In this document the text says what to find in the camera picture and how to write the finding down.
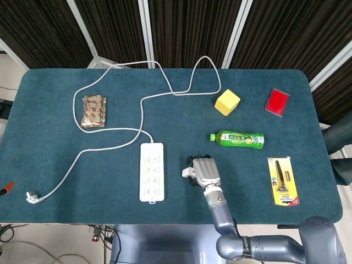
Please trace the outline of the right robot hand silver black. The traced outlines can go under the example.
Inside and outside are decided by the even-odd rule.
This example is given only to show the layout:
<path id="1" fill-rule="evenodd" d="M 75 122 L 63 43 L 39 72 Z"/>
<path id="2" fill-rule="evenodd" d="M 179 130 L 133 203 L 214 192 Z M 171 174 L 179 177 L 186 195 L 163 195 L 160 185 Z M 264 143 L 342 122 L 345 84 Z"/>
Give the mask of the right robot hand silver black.
<path id="1" fill-rule="evenodd" d="M 192 186 L 206 189 L 209 185 L 221 185 L 216 162 L 210 155 L 189 156 L 186 163 L 188 167 L 183 169 L 181 176 L 187 179 Z"/>

